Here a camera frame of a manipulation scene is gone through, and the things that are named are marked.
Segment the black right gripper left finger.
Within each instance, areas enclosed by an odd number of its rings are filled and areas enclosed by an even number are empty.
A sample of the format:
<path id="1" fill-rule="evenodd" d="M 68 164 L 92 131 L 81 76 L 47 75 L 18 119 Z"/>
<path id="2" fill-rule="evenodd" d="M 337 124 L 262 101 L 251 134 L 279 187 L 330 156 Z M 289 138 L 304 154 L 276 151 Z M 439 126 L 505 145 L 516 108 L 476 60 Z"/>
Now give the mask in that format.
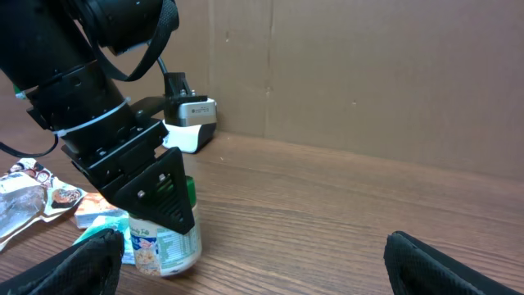
<path id="1" fill-rule="evenodd" d="M 1 293 L 114 295 L 123 255 L 124 235 L 103 229 L 1 283 Z"/>

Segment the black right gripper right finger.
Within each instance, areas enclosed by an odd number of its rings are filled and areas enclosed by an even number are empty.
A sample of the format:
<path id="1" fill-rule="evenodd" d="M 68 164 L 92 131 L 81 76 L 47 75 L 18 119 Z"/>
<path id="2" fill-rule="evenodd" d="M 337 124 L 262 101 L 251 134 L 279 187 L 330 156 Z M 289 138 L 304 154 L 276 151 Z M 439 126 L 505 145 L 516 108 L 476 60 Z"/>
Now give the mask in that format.
<path id="1" fill-rule="evenodd" d="M 383 254 L 395 295 L 519 295 L 413 236 L 388 235 Z"/>

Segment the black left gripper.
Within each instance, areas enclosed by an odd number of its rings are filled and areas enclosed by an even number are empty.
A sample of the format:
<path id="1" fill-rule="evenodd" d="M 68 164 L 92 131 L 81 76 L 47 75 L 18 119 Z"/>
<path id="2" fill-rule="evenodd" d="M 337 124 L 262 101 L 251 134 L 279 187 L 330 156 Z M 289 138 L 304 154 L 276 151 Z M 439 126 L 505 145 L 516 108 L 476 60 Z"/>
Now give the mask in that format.
<path id="1" fill-rule="evenodd" d="M 163 96 L 146 97 L 132 105 L 125 99 L 83 124 L 62 129 L 62 151 L 111 204 L 131 216 L 187 234 L 195 220 L 182 152 L 173 147 L 155 159 L 155 149 L 167 130 L 152 116 L 164 106 Z"/>

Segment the green lid jar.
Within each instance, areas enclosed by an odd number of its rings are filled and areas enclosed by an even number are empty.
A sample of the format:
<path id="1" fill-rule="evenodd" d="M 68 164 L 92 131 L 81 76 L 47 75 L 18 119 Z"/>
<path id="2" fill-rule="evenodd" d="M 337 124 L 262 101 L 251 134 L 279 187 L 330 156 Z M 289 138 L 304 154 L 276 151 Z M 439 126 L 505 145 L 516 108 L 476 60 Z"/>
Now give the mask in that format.
<path id="1" fill-rule="evenodd" d="M 134 262 L 145 275 L 167 277 L 180 274 L 195 265 L 202 254 L 200 216 L 193 177 L 187 176 L 186 183 L 195 220 L 188 233 L 179 234 L 148 220 L 129 217 Z"/>

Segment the orange tissue pack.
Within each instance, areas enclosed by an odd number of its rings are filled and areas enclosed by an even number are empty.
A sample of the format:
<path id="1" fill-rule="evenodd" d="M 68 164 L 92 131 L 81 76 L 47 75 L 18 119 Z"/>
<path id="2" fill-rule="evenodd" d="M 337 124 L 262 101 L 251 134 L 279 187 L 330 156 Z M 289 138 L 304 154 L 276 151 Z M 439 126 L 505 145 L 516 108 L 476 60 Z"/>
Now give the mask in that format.
<path id="1" fill-rule="evenodd" d="M 100 193 L 87 193 L 75 212 L 75 223 L 79 229 L 88 228 L 99 216 L 122 216 L 122 209 L 111 205 Z"/>

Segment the brown snack bag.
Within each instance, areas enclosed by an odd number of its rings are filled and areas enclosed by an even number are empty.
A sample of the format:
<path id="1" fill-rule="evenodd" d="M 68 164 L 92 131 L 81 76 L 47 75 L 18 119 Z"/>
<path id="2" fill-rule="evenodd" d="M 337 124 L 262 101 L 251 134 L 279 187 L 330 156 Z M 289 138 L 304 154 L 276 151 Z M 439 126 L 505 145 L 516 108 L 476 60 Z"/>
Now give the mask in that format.
<path id="1" fill-rule="evenodd" d="M 74 208 L 87 193 L 59 180 L 33 158 L 21 158 L 1 177 L 1 248 L 37 221 Z"/>

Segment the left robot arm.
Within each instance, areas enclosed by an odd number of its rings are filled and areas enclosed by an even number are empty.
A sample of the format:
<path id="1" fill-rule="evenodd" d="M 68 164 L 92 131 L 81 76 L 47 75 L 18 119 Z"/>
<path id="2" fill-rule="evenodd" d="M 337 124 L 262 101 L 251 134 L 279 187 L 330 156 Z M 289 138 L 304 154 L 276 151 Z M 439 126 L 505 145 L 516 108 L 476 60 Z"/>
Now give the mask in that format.
<path id="1" fill-rule="evenodd" d="M 182 153 L 156 149 L 198 96 L 182 73 L 165 72 L 164 94 L 134 104 L 116 87 L 142 78 L 178 25 L 173 1 L 6 0 L 1 69 L 110 204 L 186 234 L 195 220 Z"/>

